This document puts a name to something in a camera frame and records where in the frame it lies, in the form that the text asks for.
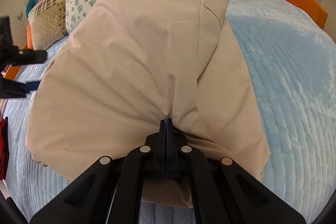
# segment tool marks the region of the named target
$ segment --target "bed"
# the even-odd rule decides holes
[[[336,187],[335,79],[328,76],[335,71],[335,44],[285,0],[230,0],[226,16],[246,59],[271,150],[262,183],[312,223]],[[39,80],[67,38],[48,49],[45,64],[21,68],[17,80]],[[25,149],[33,98],[9,100],[3,112],[10,118],[6,186],[28,220],[70,183],[34,163]],[[193,222],[192,209],[142,203],[140,223]]]

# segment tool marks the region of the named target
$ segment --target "black metal frame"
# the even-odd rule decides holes
[[[30,223],[137,224],[145,178],[188,178],[197,224],[306,223],[231,158],[191,148],[171,119],[125,158],[101,157]]]

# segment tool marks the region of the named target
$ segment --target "black plastic mount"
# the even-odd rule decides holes
[[[30,223],[137,224],[145,177],[187,177],[197,224],[306,223],[231,158],[209,159],[188,146],[171,119],[126,157],[101,157]]]
[[[7,65],[41,64],[47,59],[46,51],[21,50],[13,45],[9,17],[0,18],[0,71]],[[24,98],[29,93],[25,84],[5,79],[0,74],[0,98]]]

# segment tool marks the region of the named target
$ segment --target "blue inflatable ring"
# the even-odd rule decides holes
[[[26,16],[28,18],[29,12],[32,10],[32,8],[35,7],[35,5],[39,2],[39,0],[29,0],[27,7],[26,7]]]

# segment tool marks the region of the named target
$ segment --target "beige pillow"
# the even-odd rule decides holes
[[[42,0],[29,12],[34,50],[46,50],[68,34],[65,26],[65,1]]]
[[[27,124],[33,160],[73,180],[126,156],[172,118],[206,156],[261,178],[269,156],[229,0],[99,0],[43,76]],[[191,206],[185,181],[145,180],[142,200]]]

